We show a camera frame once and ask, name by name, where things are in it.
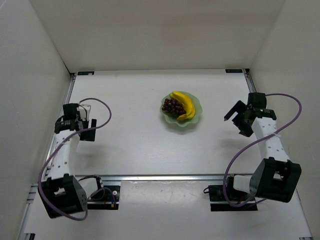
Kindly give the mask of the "yellow fake banana bunch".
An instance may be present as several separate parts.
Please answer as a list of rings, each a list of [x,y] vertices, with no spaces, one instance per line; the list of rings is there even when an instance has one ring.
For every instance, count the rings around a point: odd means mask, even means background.
[[[186,95],[184,92],[173,91],[170,94],[170,97],[172,99],[176,99],[180,103],[182,103],[182,105],[186,111],[185,114],[183,114],[177,118],[178,121],[182,122],[185,120],[191,120],[195,116],[196,108],[195,108],[195,105],[194,105],[192,99],[188,95]]]

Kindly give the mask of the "red fake grape bunch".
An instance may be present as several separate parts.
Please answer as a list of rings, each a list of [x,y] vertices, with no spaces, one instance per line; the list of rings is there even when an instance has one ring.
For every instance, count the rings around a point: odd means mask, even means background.
[[[179,117],[186,113],[183,104],[174,98],[166,98],[161,106],[161,110],[173,117]]]

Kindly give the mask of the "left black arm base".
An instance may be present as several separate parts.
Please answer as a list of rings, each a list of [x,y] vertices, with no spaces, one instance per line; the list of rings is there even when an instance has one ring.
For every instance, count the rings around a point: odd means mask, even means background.
[[[87,196],[89,210],[118,210],[120,185],[106,185],[99,175],[88,175],[78,179]]]

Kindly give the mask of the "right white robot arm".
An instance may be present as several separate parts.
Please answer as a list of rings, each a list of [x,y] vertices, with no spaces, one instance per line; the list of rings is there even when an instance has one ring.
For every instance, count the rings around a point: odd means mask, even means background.
[[[277,117],[273,110],[267,108],[267,94],[251,92],[248,95],[247,103],[238,101],[231,110],[224,116],[224,120],[232,120],[239,129],[242,136],[250,137],[255,135],[256,141],[240,149],[227,165],[221,186],[209,186],[204,193],[210,194],[215,201],[226,201],[233,208],[240,208],[258,197],[262,201],[273,200],[288,203],[294,193],[298,180],[302,173],[301,166],[291,162],[289,156],[283,149],[279,132],[288,127],[284,125],[277,128]],[[169,140],[168,136],[160,138],[159,134],[152,133],[155,145],[147,140],[143,142],[138,139],[137,134],[133,135],[132,142],[125,147],[130,154],[133,152],[145,153],[145,156],[136,157],[140,163],[143,159],[148,164],[156,160],[178,159],[185,162],[188,154],[190,160],[196,160],[196,146],[207,144],[208,141],[198,137],[189,141],[186,148],[183,148],[185,138],[181,136],[173,141],[172,148],[158,146]],[[229,171],[235,160],[250,147],[258,145],[261,162],[255,172],[248,175],[230,175]]]

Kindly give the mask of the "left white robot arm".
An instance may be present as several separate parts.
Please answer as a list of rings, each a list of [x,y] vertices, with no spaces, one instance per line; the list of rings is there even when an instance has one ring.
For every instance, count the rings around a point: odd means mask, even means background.
[[[67,217],[83,221],[77,213],[87,213],[87,190],[75,178],[74,163],[80,141],[94,141],[94,129],[84,132],[89,127],[96,127],[96,119],[89,120],[91,106],[88,104],[68,103],[63,105],[63,115],[54,126],[54,152],[49,157],[39,174],[38,192],[42,203],[51,219]]]

